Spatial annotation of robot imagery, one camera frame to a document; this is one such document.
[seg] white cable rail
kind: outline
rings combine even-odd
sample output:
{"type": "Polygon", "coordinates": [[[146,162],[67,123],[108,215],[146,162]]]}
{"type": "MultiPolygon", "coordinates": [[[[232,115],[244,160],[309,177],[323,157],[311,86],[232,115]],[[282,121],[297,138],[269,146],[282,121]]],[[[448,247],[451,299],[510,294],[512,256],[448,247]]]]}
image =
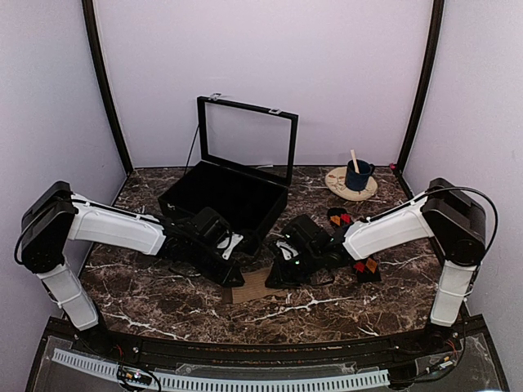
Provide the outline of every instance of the white cable rail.
{"type": "MultiPolygon", "coordinates": [[[[61,349],[55,349],[52,361],[107,381],[118,382],[116,378],[118,364],[114,362],[90,358],[80,353],[61,349]]],[[[153,374],[158,377],[162,390],[172,392],[345,392],[390,385],[387,370],[346,376],[275,381],[225,380],[178,376],[165,372],[153,372],[153,374]]],[[[132,381],[128,381],[128,384],[144,388],[143,385],[132,381]]],[[[158,389],[155,381],[146,388],[158,389]]]]}

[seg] black cable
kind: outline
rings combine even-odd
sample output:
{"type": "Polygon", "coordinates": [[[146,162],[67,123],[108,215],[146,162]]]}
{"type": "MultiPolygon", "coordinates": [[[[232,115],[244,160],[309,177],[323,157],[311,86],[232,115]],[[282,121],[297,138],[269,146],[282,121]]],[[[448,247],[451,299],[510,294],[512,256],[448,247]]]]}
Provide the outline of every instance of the black cable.
{"type": "Polygon", "coordinates": [[[23,265],[24,263],[22,262],[22,260],[20,260],[18,258],[18,251],[20,249],[20,245],[22,244],[22,241],[24,240],[24,237],[25,235],[27,234],[27,232],[33,228],[33,226],[42,219],[42,217],[47,214],[50,210],[52,210],[54,207],[55,207],[56,203],[50,203],[46,208],[44,208],[43,210],[41,210],[38,215],[36,215],[26,226],[25,228],[22,230],[21,234],[20,234],[20,237],[18,237],[18,239],[16,240],[16,245],[15,245],[15,262],[16,264],[18,265],[23,265]]]}
{"type": "Polygon", "coordinates": [[[151,376],[151,378],[156,381],[156,385],[158,386],[158,389],[157,389],[157,392],[162,392],[162,385],[160,384],[160,380],[158,379],[158,377],[153,374],[152,372],[150,372],[149,370],[147,369],[144,369],[143,367],[140,367],[140,366],[137,366],[135,363],[129,363],[129,362],[125,362],[123,360],[117,360],[117,359],[113,359],[113,358],[109,358],[105,355],[102,355],[100,353],[97,353],[95,350],[93,350],[91,348],[91,346],[82,338],[82,337],[78,337],[78,339],[83,343],[83,345],[89,350],[91,351],[92,354],[94,354],[95,356],[99,357],[99,358],[102,358],[102,359],[105,359],[107,361],[111,361],[111,362],[116,362],[119,366],[127,366],[129,368],[135,368],[135,369],[138,369],[138,370],[142,370],[144,373],[148,374],[149,376],[151,376]]]}
{"type": "Polygon", "coordinates": [[[190,151],[189,151],[189,156],[187,157],[186,169],[183,171],[183,175],[185,175],[187,173],[187,167],[189,167],[190,156],[193,153],[194,143],[196,142],[196,136],[198,135],[198,131],[199,131],[199,124],[196,127],[196,132],[194,133],[193,143],[190,145],[190,151]]]}
{"type": "Polygon", "coordinates": [[[450,186],[448,188],[439,188],[439,189],[433,189],[429,190],[428,192],[425,192],[424,194],[420,195],[418,198],[414,199],[414,203],[418,202],[419,200],[431,196],[433,194],[438,194],[440,192],[449,192],[450,190],[461,190],[464,192],[471,192],[473,194],[477,194],[481,196],[491,207],[492,211],[494,213],[494,230],[492,232],[492,236],[490,237],[489,244],[485,248],[485,252],[483,253],[483,256],[481,257],[481,261],[485,258],[486,254],[489,252],[490,248],[492,247],[492,244],[494,243],[494,239],[496,238],[496,234],[498,233],[498,221],[499,221],[499,215],[498,215],[498,209],[496,208],[496,205],[492,201],[491,198],[489,198],[486,194],[483,192],[480,192],[477,189],[468,188],[466,186],[450,186]]]}
{"type": "Polygon", "coordinates": [[[461,308],[460,313],[462,315],[462,323],[463,323],[463,331],[462,331],[463,347],[462,347],[462,350],[461,350],[461,354],[459,355],[458,359],[456,360],[456,363],[451,368],[449,368],[449,370],[447,370],[446,372],[440,374],[438,377],[428,378],[426,380],[419,380],[419,378],[422,378],[423,376],[428,376],[429,374],[432,374],[433,372],[423,372],[423,373],[420,373],[420,374],[418,374],[418,375],[416,375],[414,377],[411,377],[411,378],[408,378],[408,379],[405,379],[405,380],[390,379],[389,381],[391,383],[394,383],[394,384],[407,384],[407,383],[410,383],[410,382],[413,382],[414,384],[422,384],[422,383],[425,383],[425,382],[439,381],[442,378],[447,377],[451,372],[453,372],[454,369],[457,368],[458,365],[461,363],[461,361],[463,359],[463,356],[465,355],[465,349],[467,348],[467,328],[466,328],[466,326],[467,326],[467,314],[463,310],[463,307],[461,308]]]}
{"type": "MultiPolygon", "coordinates": [[[[465,187],[465,186],[451,186],[451,187],[447,187],[447,188],[439,188],[439,189],[429,190],[428,192],[425,192],[424,194],[421,194],[419,197],[415,198],[413,202],[416,203],[419,200],[422,200],[423,198],[431,196],[433,194],[438,194],[440,192],[449,192],[451,190],[460,190],[460,191],[463,191],[463,192],[471,192],[473,194],[477,194],[477,195],[481,196],[490,205],[490,207],[492,208],[492,211],[494,213],[494,229],[492,231],[492,235],[490,237],[490,241],[488,242],[487,246],[485,247],[485,252],[483,253],[483,256],[480,258],[480,260],[478,261],[478,267],[476,268],[476,270],[474,271],[474,274],[472,275],[472,279],[471,279],[471,282],[470,282],[470,286],[472,286],[473,283],[476,280],[478,271],[479,271],[479,269],[481,267],[481,262],[483,261],[483,259],[485,259],[485,256],[487,255],[487,253],[489,252],[490,248],[492,247],[492,244],[494,243],[494,239],[496,238],[496,235],[498,233],[498,223],[499,223],[498,209],[496,208],[496,206],[495,206],[494,202],[492,201],[492,199],[489,198],[486,194],[484,194],[483,192],[480,192],[477,189],[468,188],[468,187],[465,187]]],[[[438,380],[441,380],[443,377],[448,376],[455,368],[457,368],[458,365],[461,363],[461,361],[463,359],[463,356],[465,355],[465,349],[467,347],[467,330],[466,330],[467,314],[463,310],[463,307],[461,308],[460,313],[462,314],[462,321],[463,321],[463,349],[462,349],[461,355],[459,356],[459,358],[456,361],[456,363],[454,364],[454,366],[452,366],[448,371],[442,373],[441,375],[439,375],[436,378],[430,378],[430,379],[426,379],[426,380],[419,380],[419,378],[421,378],[423,376],[427,376],[428,374],[431,374],[431,373],[424,372],[422,374],[418,374],[417,376],[411,377],[411,378],[406,379],[406,380],[393,380],[393,379],[391,379],[391,382],[396,383],[396,384],[406,384],[406,383],[409,383],[409,382],[425,383],[425,382],[438,381],[438,380]]]]}

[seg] brown marble surface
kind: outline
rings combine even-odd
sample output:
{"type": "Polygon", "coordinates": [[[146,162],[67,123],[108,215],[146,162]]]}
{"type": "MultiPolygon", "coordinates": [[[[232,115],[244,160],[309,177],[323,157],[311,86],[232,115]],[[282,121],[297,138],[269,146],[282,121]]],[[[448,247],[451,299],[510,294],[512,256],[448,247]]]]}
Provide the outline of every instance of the brown marble surface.
{"type": "MultiPolygon", "coordinates": [[[[309,214],[331,230],[329,207],[358,219],[394,207],[405,196],[388,168],[378,168],[378,192],[348,202],[324,184],[329,167],[295,167],[288,206],[266,241],[293,217],[309,214]]],[[[116,207],[160,214],[157,197],[183,169],[139,169],[128,179],[116,207]]],[[[351,269],[336,281],[237,305],[221,302],[221,288],[190,265],[157,260],[126,249],[95,245],[81,279],[110,329],[142,336],[207,343],[279,344],[340,341],[422,328],[436,293],[440,266],[426,240],[375,255],[382,282],[358,284],[351,269]]],[[[263,249],[258,266],[270,265],[263,249]]]]}

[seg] purple-white wall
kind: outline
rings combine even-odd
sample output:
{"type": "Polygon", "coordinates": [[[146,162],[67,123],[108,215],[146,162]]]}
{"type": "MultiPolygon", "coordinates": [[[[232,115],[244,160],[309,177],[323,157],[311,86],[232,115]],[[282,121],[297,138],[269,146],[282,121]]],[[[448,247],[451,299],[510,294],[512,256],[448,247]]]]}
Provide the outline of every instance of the purple-white wall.
{"type": "Polygon", "coordinates": [[[523,390],[523,2],[445,5],[434,73],[405,177],[443,176],[487,193],[498,238],[469,301],[482,313],[512,390],[523,390]]]}
{"type": "MultiPolygon", "coordinates": [[[[15,264],[20,219],[56,180],[110,203],[124,172],[110,134],[83,22],[70,0],[0,2],[0,368],[25,390],[50,314],[39,280],[15,264]]],[[[78,270],[88,244],[68,247],[78,270]]]]}
{"type": "Polygon", "coordinates": [[[431,0],[95,3],[137,167],[184,165],[195,98],[213,92],[299,114],[298,164],[345,164],[350,149],[376,164],[397,159],[431,0]]]}

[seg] wooden plate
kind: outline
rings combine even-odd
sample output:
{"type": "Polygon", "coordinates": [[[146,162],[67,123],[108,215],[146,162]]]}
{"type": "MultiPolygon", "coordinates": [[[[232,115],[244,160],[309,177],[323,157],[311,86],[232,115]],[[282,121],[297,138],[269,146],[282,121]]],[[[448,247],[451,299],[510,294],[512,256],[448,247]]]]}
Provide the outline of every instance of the wooden plate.
{"type": "Polygon", "coordinates": [[[345,186],[346,167],[336,167],[325,176],[325,184],[340,198],[361,202],[371,198],[378,190],[378,183],[373,177],[369,178],[367,187],[360,191],[350,190],[345,186]]]}

